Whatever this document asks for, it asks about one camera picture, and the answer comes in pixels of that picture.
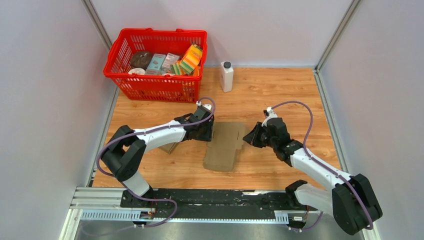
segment red plastic basket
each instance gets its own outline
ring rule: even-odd
[[[208,53],[208,33],[202,30],[158,31],[151,28],[124,28],[113,43],[103,74],[111,78],[131,100],[193,103],[199,99],[203,65]],[[202,50],[199,76],[162,76],[128,74],[130,59],[138,51],[183,56],[191,44]]]

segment white panel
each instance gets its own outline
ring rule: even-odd
[[[92,0],[112,41],[123,28],[208,32],[208,65],[312,66],[351,0]]]
[[[364,0],[322,70],[348,170],[383,210],[381,239],[422,239],[424,1]]]
[[[1,239],[59,237],[114,92],[79,0],[0,3]]]

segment wooden table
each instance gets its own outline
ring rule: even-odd
[[[339,167],[310,68],[236,68],[233,89],[227,93],[222,91],[219,79],[219,68],[204,69],[200,96],[215,100],[215,121],[244,122],[253,129],[256,122],[264,120],[266,107],[288,100],[302,101],[312,109],[314,118],[307,146],[332,166]],[[194,103],[133,101],[120,93],[106,141],[122,125],[149,128],[193,113],[195,109]],[[275,111],[287,124],[291,137],[302,142],[310,122],[308,111],[298,104],[281,106]],[[278,160],[271,148],[245,144],[233,172],[204,169],[205,152],[206,143],[195,140],[181,142],[172,154],[153,149],[144,154],[138,170],[153,188],[284,190],[299,179],[318,186],[305,173]],[[96,173],[93,182],[93,187],[121,186],[101,172]]]

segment bottle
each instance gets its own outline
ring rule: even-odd
[[[231,62],[221,62],[221,87],[224,93],[233,89],[234,69],[231,67]]]

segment robotic arm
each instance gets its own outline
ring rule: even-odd
[[[143,196],[151,189],[138,171],[143,154],[166,144],[179,143],[186,140],[210,142],[214,124],[213,115],[200,124],[190,124],[208,118],[212,114],[211,108],[212,106],[209,104],[202,105],[197,102],[197,110],[194,113],[176,117],[166,124],[146,129],[131,129],[127,125],[121,126],[110,141],[122,138],[125,135],[141,134],[125,137],[110,145],[101,156],[101,159],[118,181],[136,195]]]
[[[316,188],[304,180],[292,183],[285,190],[293,207],[307,205],[330,214],[346,233],[354,235],[366,228],[369,220],[343,178],[353,186],[372,221],[382,217],[382,209],[365,176],[351,176],[332,167],[305,149],[302,143],[291,139],[283,119],[271,107],[263,112],[266,119],[257,122],[243,140],[257,148],[271,147],[279,160],[308,174],[326,189]]]

